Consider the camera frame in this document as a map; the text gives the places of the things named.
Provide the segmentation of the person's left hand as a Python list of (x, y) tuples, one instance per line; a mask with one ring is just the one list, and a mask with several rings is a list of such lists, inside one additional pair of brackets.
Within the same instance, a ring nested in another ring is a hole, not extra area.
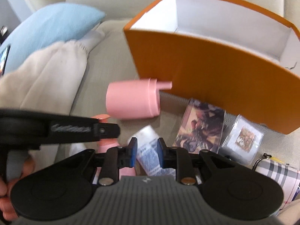
[(35, 169), (35, 162), (31, 156), (29, 156), (22, 167), (21, 176), (19, 179), (13, 179), (8, 183), (5, 183), (2, 179), (0, 180), (1, 183), (1, 189), (0, 189), (0, 195), (1, 195), (1, 212), (3, 214), (3, 218), (6, 221), (15, 221), (18, 218), (18, 215), (12, 205), (10, 196), (11, 196), (11, 190), (13, 186), (22, 178), (29, 176), (31, 173), (33, 173)]

